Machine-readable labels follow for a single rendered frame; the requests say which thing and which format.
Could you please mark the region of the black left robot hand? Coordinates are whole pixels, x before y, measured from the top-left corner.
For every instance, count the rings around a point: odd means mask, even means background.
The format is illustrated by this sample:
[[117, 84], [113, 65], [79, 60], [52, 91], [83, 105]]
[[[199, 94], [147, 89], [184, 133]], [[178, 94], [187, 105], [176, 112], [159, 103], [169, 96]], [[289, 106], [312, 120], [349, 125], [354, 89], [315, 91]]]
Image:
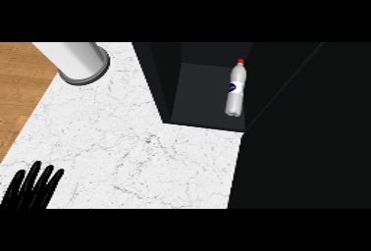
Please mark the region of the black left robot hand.
[[12, 178], [0, 210], [43, 210], [48, 207], [64, 170], [54, 172], [54, 165], [40, 171], [42, 161], [36, 161], [29, 171], [20, 170]]

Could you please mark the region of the dark grey cabinet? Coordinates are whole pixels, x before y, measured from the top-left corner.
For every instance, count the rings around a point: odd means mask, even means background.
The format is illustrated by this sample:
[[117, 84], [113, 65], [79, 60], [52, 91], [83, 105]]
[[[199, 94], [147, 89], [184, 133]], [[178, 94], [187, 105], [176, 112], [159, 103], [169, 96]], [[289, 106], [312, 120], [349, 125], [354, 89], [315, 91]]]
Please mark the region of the dark grey cabinet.
[[253, 42], [135, 42], [165, 124], [246, 131], [246, 115], [225, 113], [233, 68]]

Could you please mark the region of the clear water bottle red cap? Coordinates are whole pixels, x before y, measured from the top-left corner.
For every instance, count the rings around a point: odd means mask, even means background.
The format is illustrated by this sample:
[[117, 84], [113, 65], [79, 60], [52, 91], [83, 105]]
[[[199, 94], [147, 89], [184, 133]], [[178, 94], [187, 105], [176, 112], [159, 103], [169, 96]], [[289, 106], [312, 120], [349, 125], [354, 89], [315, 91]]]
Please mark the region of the clear water bottle red cap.
[[243, 114], [244, 90], [247, 82], [247, 69], [244, 60], [240, 59], [231, 72], [230, 92], [225, 113], [228, 116], [240, 117]]

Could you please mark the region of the dark grey cabinet door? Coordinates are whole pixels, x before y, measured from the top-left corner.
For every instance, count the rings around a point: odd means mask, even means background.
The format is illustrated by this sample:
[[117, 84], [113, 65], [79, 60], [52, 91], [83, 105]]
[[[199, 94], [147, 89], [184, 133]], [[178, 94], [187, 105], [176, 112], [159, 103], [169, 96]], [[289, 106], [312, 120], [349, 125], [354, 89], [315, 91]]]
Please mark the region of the dark grey cabinet door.
[[241, 139], [231, 209], [371, 209], [371, 42], [326, 42]]

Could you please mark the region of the white cylinder with grey base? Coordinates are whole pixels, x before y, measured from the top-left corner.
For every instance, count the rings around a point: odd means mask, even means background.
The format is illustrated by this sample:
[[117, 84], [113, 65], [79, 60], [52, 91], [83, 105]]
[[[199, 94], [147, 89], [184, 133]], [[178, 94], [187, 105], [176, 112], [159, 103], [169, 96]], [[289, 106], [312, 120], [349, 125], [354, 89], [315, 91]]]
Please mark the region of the white cylinder with grey base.
[[34, 42], [34, 46], [68, 84], [88, 85], [105, 75], [111, 57], [95, 42]]

